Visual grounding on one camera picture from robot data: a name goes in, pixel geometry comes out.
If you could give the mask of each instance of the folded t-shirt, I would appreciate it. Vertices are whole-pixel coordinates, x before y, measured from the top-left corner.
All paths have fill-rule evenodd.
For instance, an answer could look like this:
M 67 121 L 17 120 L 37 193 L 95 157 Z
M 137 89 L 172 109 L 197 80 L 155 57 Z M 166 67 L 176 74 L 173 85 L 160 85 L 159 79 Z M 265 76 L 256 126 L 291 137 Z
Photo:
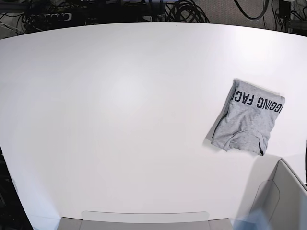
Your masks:
M 225 151 L 235 148 L 263 155 L 285 98 L 240 80 L 234 81 L 233 89 L 211 143 Z

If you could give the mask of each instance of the power strip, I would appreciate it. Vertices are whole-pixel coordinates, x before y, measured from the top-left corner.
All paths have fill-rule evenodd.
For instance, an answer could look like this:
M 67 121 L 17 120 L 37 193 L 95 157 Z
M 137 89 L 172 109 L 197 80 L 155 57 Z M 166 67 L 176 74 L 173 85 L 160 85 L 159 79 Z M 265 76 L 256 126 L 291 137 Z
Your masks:
M 50 13 L 44 14 L 47 20 L 57 22 L 67 22 L 72 20 L 72 13 Z

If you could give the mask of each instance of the black lettering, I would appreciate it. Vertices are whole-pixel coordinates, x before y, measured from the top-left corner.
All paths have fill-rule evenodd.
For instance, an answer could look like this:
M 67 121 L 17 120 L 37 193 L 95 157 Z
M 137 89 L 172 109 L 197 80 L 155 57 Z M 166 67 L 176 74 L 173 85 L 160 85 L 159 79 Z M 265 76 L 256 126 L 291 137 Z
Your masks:
M 246 103 L 246 104 L 248 104 L 248 105 L 253 104 L 253 100 L 254 100 L 254 95 L 251 97 L 251 99 L 249 99 L 249 103 Z
M 263 104 L 263 98 L 260 97 L 260 98 L 258 98 L 257 107 L 258 107 L 258 108 L 261 108 L 261 107 L 262 107 L 262 104 Z
M 268 106 L 268 99 L 264 99 L 264 103 L 263 103 L 263 109 L 265 108 L 265 107 L 267 107 Z
M 277 105 L 277 103 L 276 103 L 276 102 L 273 102 L 273 103 L 271 104 L 271 106 L 270 106 L 269 109 L 270 109 L 270 110 L 275 109 L 276 105 Z
M 265 105 L 265 109 L 268 109 L 268 108 L 270 107 L 271 103 L 272 103 L 272 101 L 271 101 L 271 100 L 269 100 L 268 105 Z
M 279 114 L 280 114 L 280 112 L 282 111 L 282 109 L 283 109 L 283 106 L 282 106 L 282 108 L 280 109 Z
M 248 95 L 245 95 L 245 93 L 243 93 L 243 100 L 242 100 L 242 103 L 246 103 L 246 101 L 248 100 L 248 97 L 249 97 L 249 94 Z
M 240 97 L 239 97 L 239 99 L 238 99 L 237 97 L 235 97 L 235 101 L 236 101 L 236 102 L 241 101 L 242 92 L 241 92 L 241 91 L 237 91 L 237 92 L 236 92 L 236 95 L 238 95 L 238 94 L 240 94 Z
M 279 104 L 274 111 L 278 113 L 281 107 L 282 107 L 282 104 Z

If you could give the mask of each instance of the white table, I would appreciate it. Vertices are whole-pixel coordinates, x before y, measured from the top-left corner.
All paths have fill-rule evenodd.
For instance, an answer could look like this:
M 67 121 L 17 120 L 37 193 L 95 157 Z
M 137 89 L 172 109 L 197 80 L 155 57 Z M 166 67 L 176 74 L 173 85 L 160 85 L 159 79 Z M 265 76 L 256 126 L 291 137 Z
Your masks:
M 4 39 L 0 53 L 0 144 L 38 229 L 82 211 L 242 216 L 280 157 L 305 182 L 305 37 L 127 23 Z M 234 78 L 286 98 L 264 157 L 204 141 Z

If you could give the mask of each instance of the black cable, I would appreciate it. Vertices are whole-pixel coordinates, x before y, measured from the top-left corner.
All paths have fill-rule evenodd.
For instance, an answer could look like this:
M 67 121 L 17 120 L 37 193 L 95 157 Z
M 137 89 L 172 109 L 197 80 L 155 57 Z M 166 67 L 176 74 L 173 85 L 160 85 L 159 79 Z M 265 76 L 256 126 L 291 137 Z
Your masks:
M 263 26 L 264 26 L 264 29 L 267 29 L 266 25 L 265 25 L 265 20 L 264 20 L 264 16 L 263 16 Z
M 277 31 L 277 21 L 276 21 L 276 15 L 274 12 L 273 1 L 274 0 L 271 0 L 271 8 L 272 8 L 273 16 L 274 16 L 274 21 L 275 21 L 275 31 Z
M 8 28 L 9 30 L 13 30 L 13 28 L 12 27 L 8 27 L 6 24 L 4 24 L 1 20 L 0 20 L 0 25 L 2 25 L 2 26 L 4 26 L 4 27 L 6 27 L 6 28 Z
M 304 19 L 306 19 L 306 14 L 305 14 L 305 9 L 307 9 L 307 6 L 305 6 L 304 8 L 303 8 L 303 14 L 304 14 Z
M 283 19 L 283 28 L 284 28 L 284 31 L 287 33 L 288 27 L 286 26 L 286 20 L 285 19 Z
M 239 8 L 239 10 L 241 11 L 241 13 L 242 13 L 247 19 L 249 19 L 249 20 L 251 20 L 251 21 L 259 21 L 259 20 L 264 16 L 265 12 L 266 12 L 267 9 L 268 9 L 269 1 L 270 1 L 270 0 L 265 0 L 265 4 L 264 4 L 264 7 L 263 7 L 263 10 L 262 10 L 261 14 L 260 14 L 258 17 L 256 17 L 256 18 L 252 18 L 252 17 L 249 17 L 249 16 L 244 12 L 244 10 L 243 10 L 242 7 L 240 6 L 240 4 L 237 2 L 237 0 L 234 0 L 236 6 Z
M 18 17 L 18 16 L 20 16 L 20 15 L 23 15 L 23 13 L 22 13 L 22 14 L 19 14 L 19 15 L 15 15 L 15 16 L 7 15 L 7 13 L 0 13 L 0 15 L 2 15 L 2 17 L 0 18 L 0 20 L 1 20 L 4 16 L 10 17 L 10 18 L 15 18 L 15 17 Z
M 292 15 L 294 15 L 295 17 L 297 17 L 298 19 L 300 19 L 300 20 L 304 20 L 302 17 L 301 17 L 301 15 L 299 15 L 296 11 L 291 11 L 290 12 Z
M 18 23 L 19 23 L 19 20 L 20 20 L 20 18 L 21 18 L 22 16 L 20 16 L 19 18 L 18 18 L 18 20 L 17 20 L 17 23 L 16 23 L 16 28 L 18 29 Z
M 210 23 L 202 8 L 193 0 L 179 0 L 165 5 L 166 22 Z
M 33 33 L 52 29 L 53 21 L 48 20 L 45 14 L 59 13 L 62 10 L 66 9 L 83 8 L 83 6 L 76 5 L 70 0 L 66 0 L 59 5 L 53 4 L 52 2 L 50 2 L 50 0 L 35 1 L 33 3 L 32 1 L 33 0 L 30 0 L 29 9 L 22 16 L 25 33 Z M 89 18 L 87 19 L 91 20 L 90 24 L 95 24 L 94 20 Z
M 278 9 L 275 10 L 275 15 L 276 15 L 276 18 L 277 18 L 277 22 L 278 22 L 278 24 L 280 26 L 281 31 L 284 32 L 283 23 L 282 23 L 281 18 L 279 16 L 277 16 L 277 11 L 278 11 Z
M 294 11 L 294 10 L 292 10 L 292 2 L 290 2 L 289 8 L 290 8 L 290 12 Z M 286 29 L 286 32 L 288 33 L 289 32 L 289 27 L 287 26 L 287 20 L 291 20 L 291 15 L 289 15 L 289 19 L 283 19 L 284 27 Z

